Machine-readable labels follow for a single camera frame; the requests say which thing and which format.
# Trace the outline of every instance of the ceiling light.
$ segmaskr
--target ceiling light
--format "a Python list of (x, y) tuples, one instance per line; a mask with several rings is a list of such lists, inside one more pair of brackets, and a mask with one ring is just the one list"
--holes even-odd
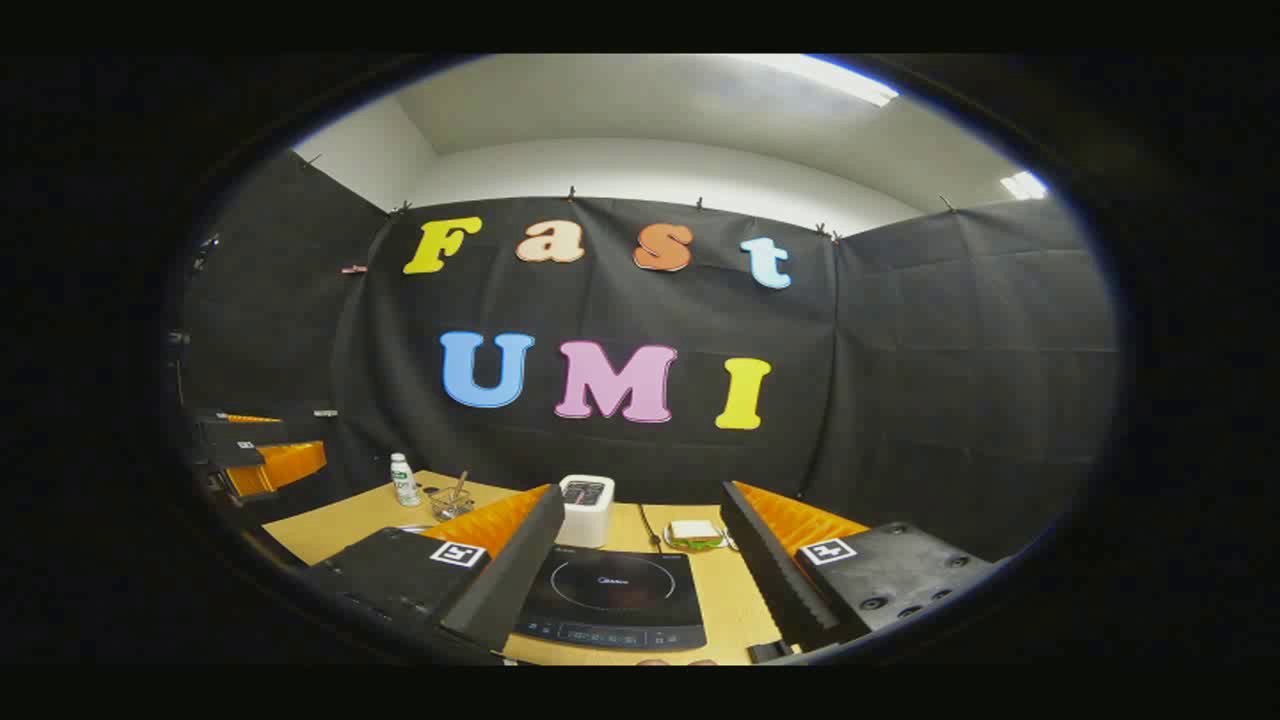
[(840, 92), (861, 97), (878, 108), (883, 108), (890, 100), (897, 97), (897, 91), (891, 87), (881, 85), (868, 77), (863, 77), (845, 67), (819, 60), (818, 58), (812, 58), (809, 55), (741, 54), (721, 56), (748, 60), (759, 65), (771, 67), (776, 70), (800, 76), (813, 82), (826, 85), (833, 90), (838, 90)]
[(1000, 184), (1005, 186), (1005, 190), (1007, 190), (1018, 200), (1041, 200), (1048, 195), (1048, 191), (1041, 181), (1036, 179), (1036, 176), (1025, 170), (1018, 173), (1016, 176), (1001, 179)]

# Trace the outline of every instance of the black backdrop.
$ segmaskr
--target black backdrop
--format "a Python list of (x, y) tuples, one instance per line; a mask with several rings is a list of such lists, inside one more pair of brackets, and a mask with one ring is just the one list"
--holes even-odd
[(1116, 305), (1061, 206), (842, 240), (831, 409), (808, 498), (1016, 552), (1087, 480), (1119, 389)]
[[(760, 218), (586, 197), (458, 202), (384, 220), (292, 154), (270, 168), (243, 192), (260, 193), (256, 205), (239, 205), (270, 224), (253, 228), (255, 213), (239, 210), (246, 219), (224, 223), (234, 232), (192, 288), (187, 400), (262, 414), (337, 407), (334, 468), (298, 483), (311, 506), (383, 482), (387, 456), (403, 451), (416, 468), (512, 488), (604, 474), (622, 501), (716, 502), (718, 483), (737, 479), (868, 524), (913, 521), (998, 559), (1068, 506), (1110, 418), (1114, 309), (1087, 233), (1050, 201), (832, 243)], [(285, 197), (269, 201), (282, 186)], [(425, 222), (466, 217), (484, 227), (442, 270), (403, 274)], [(516, 256), (525, 228), (549, 219), (582, 227), (581, 260)], [(692, 231), (690, 266), (636, 268), (636, 236), (653, 223)], [(756, 283), (739, 249), (762, 236), (790, 252), (786, 290)], [(369, 273), (339, 273), (352, 263)], [(449, 331), (484, 336), (483, 387), (498, 380), (497, 334), (536, 340), (515, 402), (448, 397), (439, 336)], [(558, 348), (571, 340), (599, 342), (616, 370), (641, 345), (675, 347), (671, 421), (557, 416)], [(714, 425), (733, 356), (772, 365), (755, 430)]]
[[(425, 222), (480, 217), (435, 273), (406, 275)], [(525, 228), (549, 219), (582, 227), (586, 255), (573, 263), (516, 256)], [(694, 233), (692, 261), (680, 272), (639, 269), (640, 231), (654, 223)], [(755, 282), (739, 243), (772, 237), (786, 247), (791, 287)], [(722, 478), (794, 493), (809, 470), (828, 396), (835, 316), (832, 245), (794, 225), (713, 210), (625, 200), (512, 199), (411, 210), (374, 250), (339, 333), (335, 363), (344, 425), (371, 447), (403, 450), (416, 466), (484, 483), (527, 488), (570, 473), (618, 482), (621, 501), (716, 502)], [(493, 338), (530, 334), (521, 396), (504, 407), (454, 402), (442, 382), (439, 336), (485, 337), (476, 383), (498, 382)], [(603, 346), (614, 370), (643, 345), (676, 348), (667, 379), (667, 423), (621, 414), (566, 419), (572, 340)], [(724, 409), (724, 360), (759, 357), (764, 378), (754, 430), (716, 427)]]

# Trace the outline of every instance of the induction cooktop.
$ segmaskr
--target induction cooktop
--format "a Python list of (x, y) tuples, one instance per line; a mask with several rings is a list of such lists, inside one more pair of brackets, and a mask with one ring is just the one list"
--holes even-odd
[(685, 555), (553, 546), (515, 633), (622, 650), (707, 644)]

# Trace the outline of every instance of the letter m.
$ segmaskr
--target letter m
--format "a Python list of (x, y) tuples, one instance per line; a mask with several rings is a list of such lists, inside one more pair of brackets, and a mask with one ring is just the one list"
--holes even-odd
[(604, 348), (589, 341), (571, 341), (561, 345), (568, 357), (568, 375), (564, 380), (564, 400), (556, 406), (561, 418), (590, 418), (588, 391), (595, 398), (600, 414), (612, 418), (627, 395), (631, 402), (622, 416), (632, 423), (666, 423), (667, 369), (676, 359), (676, 351), (662, 345), (645, 345), (635, 351), (621, 373), (604, 356)]

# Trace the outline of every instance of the orange letter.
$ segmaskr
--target orange letter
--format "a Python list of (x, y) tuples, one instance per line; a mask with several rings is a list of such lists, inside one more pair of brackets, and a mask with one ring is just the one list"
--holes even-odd
[(636, 266), (645, 270), (675, 273), (692, 260), (686, 245), (694, 242), (694, 232), (685, 225), (658, 223), (640, 231), (640, 247), (632, 256)]

